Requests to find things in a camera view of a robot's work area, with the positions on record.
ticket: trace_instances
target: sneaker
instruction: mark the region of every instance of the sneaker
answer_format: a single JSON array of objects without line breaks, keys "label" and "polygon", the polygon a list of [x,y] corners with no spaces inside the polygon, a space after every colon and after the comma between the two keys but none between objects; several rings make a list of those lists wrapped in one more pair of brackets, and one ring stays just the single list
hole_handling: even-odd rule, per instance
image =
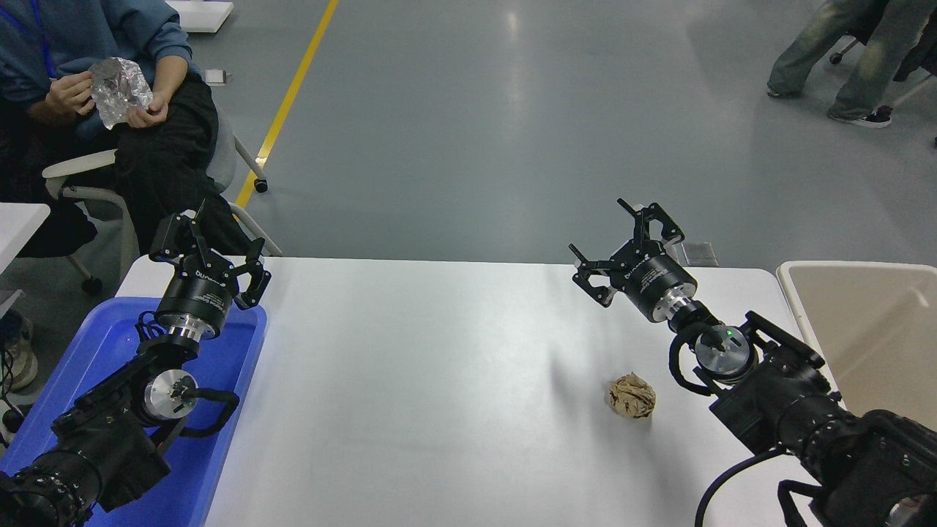
[{"label": "sneaker", "polygon": [[800,96],[800,92],[794,92],[794,93],[789,93],[789,94],[776,92],[774,91],[774,88],[772,88],[771,86],[767,88],[766,93],[767,93],[767,96],[770,98],[797,98]]},{"label": "sneaker", "polygon": [[846,119],[843,117],[837,117],[830,112],[826,112],[826,116],[830,119],[833,119],[834,121],[849,123],[851,125],[856,125],[862,128],[885,128],[891,124],[891,114],[886,112],[870,113],[861,119]]},{"label": "sneaker", "polygon": [[[39,363],[36,355],[33,353],[33,322],[19,313],[9,312],[3,319],[4,324],[0,324],[2,338],[0,339],[0,353],[3,354],[4,389],[16,392],[24,389],[36,379],[39,370]],[[6,372],[6,366],[10,365],[10,372]]]}]

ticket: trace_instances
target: gray floor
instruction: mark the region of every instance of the gray floor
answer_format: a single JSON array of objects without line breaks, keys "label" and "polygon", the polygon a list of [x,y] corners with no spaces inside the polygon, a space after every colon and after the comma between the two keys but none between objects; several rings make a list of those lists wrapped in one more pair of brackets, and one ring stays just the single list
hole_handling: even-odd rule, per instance
[{"label": "gray floor", "polygon": [[[252,151],[326,5],[237,0],[192,37],[204,68],[232,73],[216,100]],[[937,264],[933,88],[890,128],[830,121],[859,48],[818,65],[803,99],[765,96],[817,5],[341,0],[248,210],[292,256],[569,263],[570,242],[598,258],[626,239],[620,196],[661,203],[723,266]],[[104,298],[102,237],[84,253],[103,254]],[[77,282],[62,261],[0,277],[30,295],[46,367],[95,303]]]}]

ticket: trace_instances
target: crumpled aluminum foil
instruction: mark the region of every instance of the crumpled aluminum foil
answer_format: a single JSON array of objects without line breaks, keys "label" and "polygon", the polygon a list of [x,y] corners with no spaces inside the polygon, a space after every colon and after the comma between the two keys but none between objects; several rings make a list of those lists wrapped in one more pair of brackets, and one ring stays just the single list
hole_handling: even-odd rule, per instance
[{"label": "crumpled aluminum foil", "polygon": [[91,98],[107,129],[126,122],[126,111],[134,106],[147,108],[153,91],[143,77],[140,65],[132,60],[111,57],[91,66]]}]

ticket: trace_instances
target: robotic arm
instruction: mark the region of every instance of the robotic arm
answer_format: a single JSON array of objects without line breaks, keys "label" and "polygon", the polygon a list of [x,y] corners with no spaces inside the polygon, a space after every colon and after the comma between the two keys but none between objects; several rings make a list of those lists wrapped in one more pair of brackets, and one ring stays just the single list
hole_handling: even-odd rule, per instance
[{"label": "robotic arm", "polygon": [[[55,447],[12,477],[0,473],[0,525],[83,525],[94,504],[111,511],[169,474],[162,455],[176,437],[208,437],[224,427],[237,395],[199,388],[182,367],[198,358],[202,339],[221,333],[232,301],[240,309],[260,301],[271,276],[260,262],[262,247],[255,240],[245,264],[235,267],[207,247],[198,215],[160,223],[150,258],[175,273],[154,313],[158,327],[143,324],[141,315],[136,355],[55,419]],[[250,276],[243,292],[241,275]],[[207,429],[186,427],[198,399],[225,405]]]},{"label": "robotic arm", "polygon": [[[592,262],[573,245],[573,281],[600,305],[623,292],[653,323],[666,321],[677,334],[670,371],[694,393],[715,396],[709,410],[755,456],[739,463],[706,491],[706,505],[729,477],[754,463],[789,454],[819,482],[779,484],[785,522],[805,525],[791,492],[813,498],[811,510],[825,527],[924,527],[937,525],[937,433],[885,410],[856,417],[840,405],[820,373],[824,359],[809,346],[750,311],[739,326],[724,324],[694,300],[696,280],[666,253],[683,232],[656,203],[635,210],[633,238],[609,260]],[[652,221],[662,225],[651,239]],[[609,286],[593,286],[595,276]],[[689,346],[702,382],[684,378],[679,354]]]}]

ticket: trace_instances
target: blue hoodie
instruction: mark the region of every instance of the blue hoodie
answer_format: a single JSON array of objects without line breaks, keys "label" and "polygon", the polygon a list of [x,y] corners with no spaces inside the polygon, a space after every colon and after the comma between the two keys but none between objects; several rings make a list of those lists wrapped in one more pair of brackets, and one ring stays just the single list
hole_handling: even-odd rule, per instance
[{"label": "blue hoodie", "polygon": [[[5,11],[0,11],[0,95],[25,110],[43,100],[52,84],[43,37],[56,78],[82,73],[112,56],[139,64],[151,86],[156,62],[164,56],[181,56],[190,71],[200,73],[179,13],[162,0],[0,0],[0,8]],[[79,117],[75,133],[90,141],[102,130],[94,112]]]}]

